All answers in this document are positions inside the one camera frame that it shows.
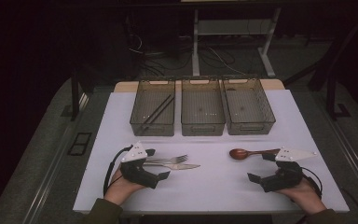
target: utensil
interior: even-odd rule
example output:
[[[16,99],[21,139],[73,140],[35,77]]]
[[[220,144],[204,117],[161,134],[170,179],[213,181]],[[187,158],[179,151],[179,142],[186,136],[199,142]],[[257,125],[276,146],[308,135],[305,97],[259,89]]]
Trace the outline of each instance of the utensil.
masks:
[[[248,158],[251,155],[255,155],[255,154],[277,154],[281,149],[280,148],[275,148],[275,149],[270,149],[270,150],[262,150],[262,151],[248,151],[245,150],[243,148],[234,148],[231,149],[229,151],[229,155],[231,156],[231,158],[238,160],[238,161],[242,161],[245,160],[246,158]]]
[[[186,170],[186,169],[193,169],[199,167],[199,165],[196,164],[172,164],[172,163],[160,163],[160,162],[149,162],[149,161],[146,161],[144,165],[164,166],[170,168],[171,170]]]
[[[180,163],[187,160],[187,155],[172,157],[170,159],[147,158],[146,161],[150,162],[170,162],[173,164]]]

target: white tabletop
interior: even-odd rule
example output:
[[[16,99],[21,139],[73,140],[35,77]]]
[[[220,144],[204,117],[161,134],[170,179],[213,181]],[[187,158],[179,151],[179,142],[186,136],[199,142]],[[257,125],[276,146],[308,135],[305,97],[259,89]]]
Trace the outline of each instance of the white tabletop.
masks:
[[[285,196],[265,193],[247,177],[247,173],[261,177],[274,175],[278,168],[275,162],[263,161],[261,156],[234,161],[228,155],[236,147],[249,150],[291,147],[319,154],[290,91],[266,91],[277,120],[269,134],[233,136],[224,130],[223,136],[217,137],[182,136],[180,92],[176,93],[175,99],[173,137],[134,136],[130,116],[135,95],[134,92],[111,94],[77,194],[75,211],[88,213],[96,198],[103,197],[103,181],[110,161],[122,148],[137,141],[141,141],[145,148],[156,149],[155,157],[187,154],[189,159],[186,163],[199,164],[200,167],[171,171],[168,179],[161,180],[155,189],[137,191],[123,204],[126,214],[271,214],[299,211]],[[298,163],[322,180],[323,201],[327,207],[338,212],[349,211],[320,155]],[[149,169],[155,174],[167,171],[166,168]]]

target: white tag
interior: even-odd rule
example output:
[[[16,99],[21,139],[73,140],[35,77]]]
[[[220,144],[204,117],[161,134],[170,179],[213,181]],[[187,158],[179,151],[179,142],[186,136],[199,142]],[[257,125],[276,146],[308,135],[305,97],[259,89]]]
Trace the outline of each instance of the white tag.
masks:
[[[282,147],[278,155],[275,157],[275,161],[299,161],[315,156],[317,156],[316,152]]]
[[[141,142],[135,143],[129,152],[121,159],[121,162],[138,161],[147,157],[147,153]]]

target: knife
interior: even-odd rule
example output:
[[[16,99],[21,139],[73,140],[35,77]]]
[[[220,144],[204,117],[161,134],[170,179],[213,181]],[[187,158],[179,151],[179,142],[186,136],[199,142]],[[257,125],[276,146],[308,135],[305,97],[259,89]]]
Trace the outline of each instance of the knife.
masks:
[[[199,167],[199,165],[196,164],[181,164],[181,163],[172,164],[172,163],[158,163],[158,162],[149,162],[149,161],[145,162],[144,165],[164,166],[170,168],[171,170],[186,170],[186,169],[193,169]]]

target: wooden spoon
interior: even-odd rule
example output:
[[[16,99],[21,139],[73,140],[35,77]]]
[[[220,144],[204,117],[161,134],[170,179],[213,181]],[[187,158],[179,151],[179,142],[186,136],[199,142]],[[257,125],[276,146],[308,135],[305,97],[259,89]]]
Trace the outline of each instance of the wooden spoon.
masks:
[[[235,160],[242,161],[254,154],[278,154],[280,150],[280,148],[275,148],[263,151],[247,151],[242,148],[234,148],[229,151],[229,155]]]

